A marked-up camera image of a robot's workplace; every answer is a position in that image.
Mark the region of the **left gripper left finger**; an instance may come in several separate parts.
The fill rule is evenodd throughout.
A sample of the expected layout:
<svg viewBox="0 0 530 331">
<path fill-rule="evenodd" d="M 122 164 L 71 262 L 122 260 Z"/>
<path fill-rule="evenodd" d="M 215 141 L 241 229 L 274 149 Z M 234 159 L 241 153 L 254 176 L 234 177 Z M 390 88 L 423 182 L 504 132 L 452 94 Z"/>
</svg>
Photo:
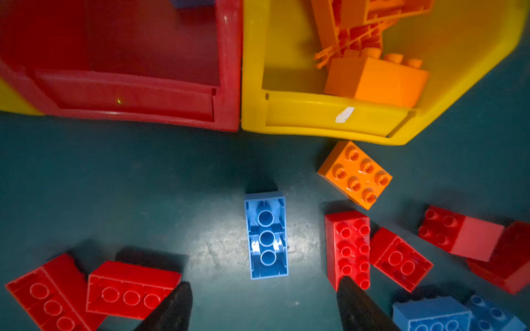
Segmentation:
<svg viewBox="0 0 530 331">
<path fill-rule="evenodd" d="M 192 309 L 193 292 L 190 283 L 183 281 L 134 331 L 187 331 L 189 329 Z"/>
</svg>

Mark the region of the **orange lego fence piece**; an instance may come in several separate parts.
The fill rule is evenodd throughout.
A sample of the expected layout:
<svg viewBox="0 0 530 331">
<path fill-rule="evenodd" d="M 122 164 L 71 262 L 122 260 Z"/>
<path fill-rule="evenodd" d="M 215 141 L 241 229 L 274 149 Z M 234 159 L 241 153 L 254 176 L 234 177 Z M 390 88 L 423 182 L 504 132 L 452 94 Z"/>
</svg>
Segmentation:
<svg viewBox="0 0 530 331">
<path fill-rule="evenodd" d="M 347 51 L 361 52 L 365 48 L 383 49 L 382 33 L 395 25 L 398 20 L 391 19 L 354 28 L 341 28 L 339 17 L 341 1 L 313 0 L 311 2 L 322 50 L 314 59 L 320 62 L 318 69 L 330 68 L 334 58 L 341 58 Z"/>
</svg>

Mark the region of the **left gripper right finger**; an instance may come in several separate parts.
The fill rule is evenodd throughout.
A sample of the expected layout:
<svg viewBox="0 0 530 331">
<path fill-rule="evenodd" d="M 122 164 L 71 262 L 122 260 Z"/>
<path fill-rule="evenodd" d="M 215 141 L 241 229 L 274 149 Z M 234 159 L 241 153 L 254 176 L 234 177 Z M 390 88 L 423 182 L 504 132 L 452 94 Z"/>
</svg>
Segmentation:
<svg viewBox="0 0 530 331">
<path fill-rule="evenodd" d="M 342 277 L 337 290 L 344 331 L 400 329 L 350 277 Z"/>
</svg>

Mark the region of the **orange curved lego piece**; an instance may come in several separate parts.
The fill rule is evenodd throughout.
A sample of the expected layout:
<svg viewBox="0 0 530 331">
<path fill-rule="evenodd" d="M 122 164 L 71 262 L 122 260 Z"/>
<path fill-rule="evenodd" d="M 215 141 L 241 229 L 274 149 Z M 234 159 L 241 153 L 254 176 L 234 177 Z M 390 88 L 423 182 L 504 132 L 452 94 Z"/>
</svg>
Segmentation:
<svg viewBox="0 0 530 331">
<path fill-rule="evenodd" d="M 423 15 L 431 12 L 433 6 L 433 0 L 344 0 L 340 9 L 340 27 L 354 28 Z"/>
</svg>

